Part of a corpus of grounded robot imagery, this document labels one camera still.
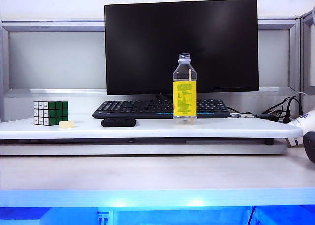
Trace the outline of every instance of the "gray partition frame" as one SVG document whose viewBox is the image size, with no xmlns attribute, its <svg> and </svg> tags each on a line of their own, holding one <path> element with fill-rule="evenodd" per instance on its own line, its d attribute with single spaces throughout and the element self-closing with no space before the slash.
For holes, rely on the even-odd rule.
<svg viewBox="0 0 315 225">
<path fill-rule="evenodd" d="M 287 87 L 261 87 L 258 92 L 219 93 L 220 96 L 290 96 L 300 91 L 300 18 L 259 18 L 260 30 L 289 29 L 289 72 Z M 9 83 L 9 33 L 10 32 L 85 32 L 104 31 L 103 20 L 68 21 L 2 21 L 1 73 L 3 105 L 5 98 L 15 97 L 62 97 L 62 96 L 104 96 L 106 89 L 10 89 Z"/>
<path fill-rule="evenodd" d="M 311 25 L 313 25 L 311 12 L 302 15 L 301 24 L 301 89 L 309 95 L 315 95 L 315 86 L 310 85 Z"/>
</svg>

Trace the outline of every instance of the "small soap bar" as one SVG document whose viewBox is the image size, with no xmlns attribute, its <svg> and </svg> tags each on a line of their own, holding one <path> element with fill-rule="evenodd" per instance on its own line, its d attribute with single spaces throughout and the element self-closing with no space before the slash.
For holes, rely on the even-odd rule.
<svg viewBox="0 0 315 225">
<path fill-rule="evenodd" d="M 73 128 L 74 127 L 74 121 L 60 121 L 59 127 L 60 128 Z"/>
</svg>

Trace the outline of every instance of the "water bottle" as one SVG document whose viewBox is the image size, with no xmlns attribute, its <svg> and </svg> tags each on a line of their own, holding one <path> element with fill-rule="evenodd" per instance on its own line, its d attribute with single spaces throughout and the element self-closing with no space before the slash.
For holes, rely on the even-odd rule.
<svg viewBox="0 0 315 225">
<path fill-rule="evenodd" d="M 191 66 L 190 54 L 179 55 L 173 73 L 173 119 L 176 124 L 194 124 L 197 119 L 197 72 Z"/>
</svg>

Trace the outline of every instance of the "keyboard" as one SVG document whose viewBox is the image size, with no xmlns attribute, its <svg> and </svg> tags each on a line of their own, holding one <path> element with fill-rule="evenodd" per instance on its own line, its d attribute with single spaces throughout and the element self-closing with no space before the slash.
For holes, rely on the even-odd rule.
<svg viewBox="0 0 315 225">
<path fill-rule="evenodd" d="M 94 118 L 173 118 L 173 101 L 105 101 L 92 116 Z M 227 118 L 229 116 L 228 109 L 220 99 L 202 99 L 197 101 L 197 118 Z"/>
</svg>

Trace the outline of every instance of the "yellow label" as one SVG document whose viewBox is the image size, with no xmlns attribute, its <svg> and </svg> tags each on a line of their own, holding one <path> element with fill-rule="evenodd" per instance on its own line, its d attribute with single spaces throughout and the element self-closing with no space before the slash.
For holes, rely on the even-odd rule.
<svg viewBox="0 0 315 225">
<path fill-rule="evenodd" d="M 173 82 L 174 116 L 196 116 L 197 82 Z"/>
</svg>

